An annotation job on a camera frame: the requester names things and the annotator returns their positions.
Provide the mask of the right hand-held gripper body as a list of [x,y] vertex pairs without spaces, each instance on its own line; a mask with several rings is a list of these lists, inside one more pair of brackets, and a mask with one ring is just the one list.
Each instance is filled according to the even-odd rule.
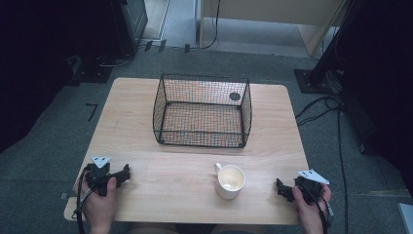
[[320,197],[321,186],[329,184],[329,180],[313,169],[298,171],[297,174],[298,177],[294,179],[295,185],[302,192],[307,204],[314,203]]

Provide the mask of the person's left hand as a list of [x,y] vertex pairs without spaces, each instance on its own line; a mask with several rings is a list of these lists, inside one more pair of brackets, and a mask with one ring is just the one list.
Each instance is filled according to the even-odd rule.
[[117,179],[111,177],[107,183],[107,195],[93,192],[83,205],[83,215],[91,229],[90,234],[110,234],[115,217]]

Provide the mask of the black stand base plate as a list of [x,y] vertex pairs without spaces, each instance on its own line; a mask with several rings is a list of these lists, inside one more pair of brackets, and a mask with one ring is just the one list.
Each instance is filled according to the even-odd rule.
[[73,71],[73,76],[68,82],[69,86],[79,86],[81,83],[106,84],[114,67],[115,60],[111,57],[85,57],[73,56],[67,63]]

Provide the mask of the black metal stand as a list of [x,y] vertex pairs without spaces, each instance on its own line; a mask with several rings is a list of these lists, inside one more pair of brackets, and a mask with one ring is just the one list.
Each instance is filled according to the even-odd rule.
[[294,75],[303,94],[333,94],[328,81],[328,72],[335,66],[343,65],[346,59],[339,55],[338,45],[342,34],[348,29],[354,17],[353,6],[357,0],[340,0],[339,9],[334,12],[333,18],[321,31],[326,35],[335,21],[340,22],[338,31],[334,34],[330,44],[312,70],[295,69]]

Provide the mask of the person's right hand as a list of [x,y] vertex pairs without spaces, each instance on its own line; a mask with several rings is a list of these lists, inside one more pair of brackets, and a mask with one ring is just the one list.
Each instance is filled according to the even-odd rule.
[[292,193],[297,205],[296,212],[302,224],[303,234],[324,234],[326,225],[322,222],[320,211],[325,217],[329,216],[327,204],[331,200],[332,192],[326,184],[321,186],[322,195],[317,205],[309,205],[305,202],[301,190],[294,186]]

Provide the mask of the white ceramic cup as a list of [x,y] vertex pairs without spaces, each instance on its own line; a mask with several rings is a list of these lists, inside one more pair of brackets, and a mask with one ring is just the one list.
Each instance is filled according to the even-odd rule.
[[220,163],[214,165],[214,170],[217,175],[216,193],[226,200],[235,199],[244,187],[244,171],[238,166],[222,166]]

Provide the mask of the light wooden cabinet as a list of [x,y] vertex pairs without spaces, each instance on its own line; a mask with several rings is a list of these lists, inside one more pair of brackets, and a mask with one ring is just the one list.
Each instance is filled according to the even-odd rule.
[[200,11],[199,45],[204,44],[204,18],[298,24],[309,56],[316,53],[330,27],[339,22],[349,0],[195,0]]

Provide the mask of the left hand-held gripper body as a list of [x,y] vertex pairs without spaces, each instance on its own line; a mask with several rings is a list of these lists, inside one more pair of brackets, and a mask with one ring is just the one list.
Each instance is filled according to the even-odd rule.
[[112,196],[115,191],[115,178],[110,174],[110,159],[92,157],[88,164],[86,183],[89,187],[87,194],[97,192],[101,197]]

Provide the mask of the white box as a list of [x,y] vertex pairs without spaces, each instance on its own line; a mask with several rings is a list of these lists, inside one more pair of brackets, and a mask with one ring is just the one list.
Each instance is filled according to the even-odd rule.
[[398,209],[406,234],[413,234],[413,205],[399,203]]

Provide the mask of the dark curtain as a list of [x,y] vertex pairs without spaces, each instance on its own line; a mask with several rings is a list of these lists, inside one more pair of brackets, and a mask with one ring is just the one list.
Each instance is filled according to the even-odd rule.
[[354,0],[340,29],[341,79],[368,122],[357,122],[364,152],[399,169],[413,192],[413,0]]
[[0,153],[24,138],[73,77],[67,60],[96,53],[116,0],[0,0]]

